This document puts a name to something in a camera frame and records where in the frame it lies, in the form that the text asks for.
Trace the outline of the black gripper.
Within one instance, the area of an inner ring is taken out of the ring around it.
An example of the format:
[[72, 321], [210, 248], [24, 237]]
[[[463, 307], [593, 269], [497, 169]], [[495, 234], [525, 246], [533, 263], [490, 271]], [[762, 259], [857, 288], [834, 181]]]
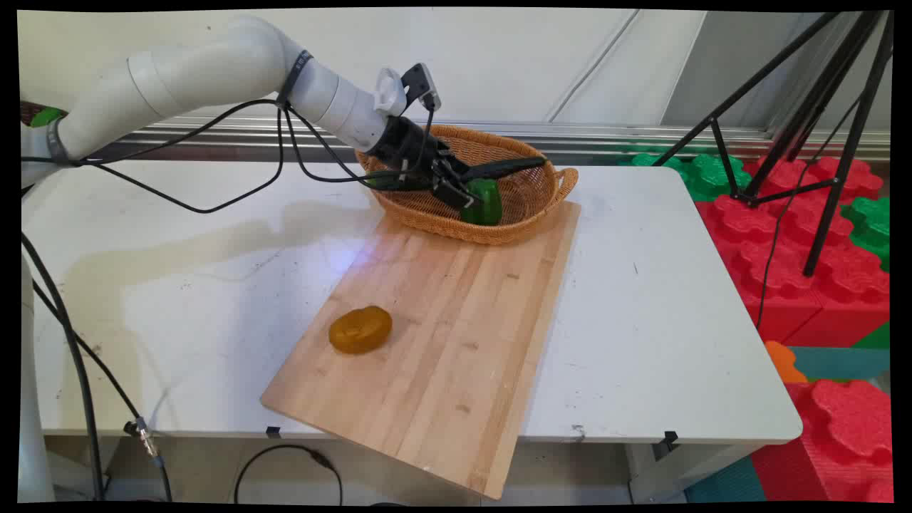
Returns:
[[429, 190], [437, 201], [457, 211], [482, 204], [478, 195], [470, 192], [458, 181], [433, 176], [431, 162], [435, 160], [452, 175], [453, 180], [468, 180], [470, 166], [443, 150], [446, 143], [428, 133], [424, 128], [402, 117], [388, 119], [384, 133], [377, 144], [369, 150], [369, 156], [380, 163], [379, 173], [405, 171], [394, 175], [369, 180], [379, 190]]

